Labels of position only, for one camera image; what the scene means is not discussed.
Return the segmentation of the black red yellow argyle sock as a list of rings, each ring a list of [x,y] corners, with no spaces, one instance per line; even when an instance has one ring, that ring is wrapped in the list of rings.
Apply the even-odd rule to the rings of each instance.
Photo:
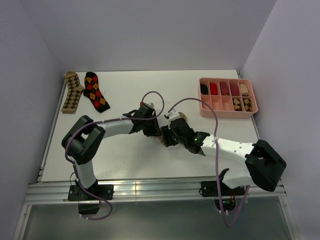
[[[90,100],[96,111],[103,113],[111,108],[99,89],[99,79],[94,72],[86,73],[84,85],[83,95]]]

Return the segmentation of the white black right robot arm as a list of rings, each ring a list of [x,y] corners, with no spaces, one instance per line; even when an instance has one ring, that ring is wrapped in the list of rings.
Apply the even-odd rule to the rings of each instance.
[[[194,131],[183,118],[161,127],[166,147],[184,146],[190,153],[213,156],[218,169],[217,191],[222,195],[233,189],[256,185],[273,192],[287,167],[283,158],[264,140],[237,142]]]

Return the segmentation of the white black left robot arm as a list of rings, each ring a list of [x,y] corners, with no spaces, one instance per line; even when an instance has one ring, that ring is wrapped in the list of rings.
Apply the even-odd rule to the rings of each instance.
[[[113,122],[94,122],[83,115],[61,142],[75,166],[76,181],[81,185],[79,194],[86,200],[95,198],[98,193],[98,180],[94,174],[92,159],[103,139],[140,131],[147,137],[158,137],[161,134],[152,103],[141,102],[139,109],[124,113],[122,117]]]

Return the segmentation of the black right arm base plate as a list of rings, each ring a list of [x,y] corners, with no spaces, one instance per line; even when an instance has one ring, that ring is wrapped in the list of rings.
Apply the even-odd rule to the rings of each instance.
[[[202,181],[200,184],[201,188],[198,192],[201,196],[218,197],[218,187],[216,181]],[[220,182],[220,191],[222,197],[243,196],[245,194],[245,189],[243,187],[229,188],[223,182]]]

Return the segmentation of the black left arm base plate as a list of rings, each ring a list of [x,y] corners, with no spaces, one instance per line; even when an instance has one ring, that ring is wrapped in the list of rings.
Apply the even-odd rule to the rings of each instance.
[[[113,199],[114,186],[112,184],[98,184],[87,191],[99,198],[109,201]],[[97,199],[84,192],[78,184],[75,184],[70,186],[67,200],[69,202],[78,202],[94,201]]]

